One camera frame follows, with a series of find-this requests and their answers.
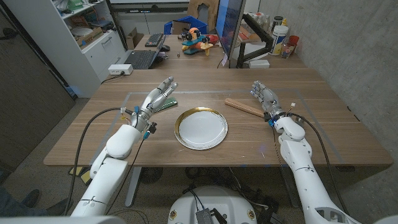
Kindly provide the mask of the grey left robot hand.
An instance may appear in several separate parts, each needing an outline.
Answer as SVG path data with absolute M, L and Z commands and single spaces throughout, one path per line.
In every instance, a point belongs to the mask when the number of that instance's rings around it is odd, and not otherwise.
M 153 89 L 139 107 L 136 120 L 132 125 L 140 132 L 146 129 L 150 117 L 159 109 L 178 87 L 173 77 L 166 78 L 157 88 Z

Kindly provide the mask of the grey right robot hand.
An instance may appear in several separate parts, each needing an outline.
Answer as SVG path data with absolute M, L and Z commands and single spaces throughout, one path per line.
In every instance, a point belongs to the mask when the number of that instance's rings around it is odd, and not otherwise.
M 269 115 L 270 119 L 277 121 L 281 116 L 285 115 L 278 96 L 259 80 L 252 84 L 250 93 L 261 103 L 262 109 Z

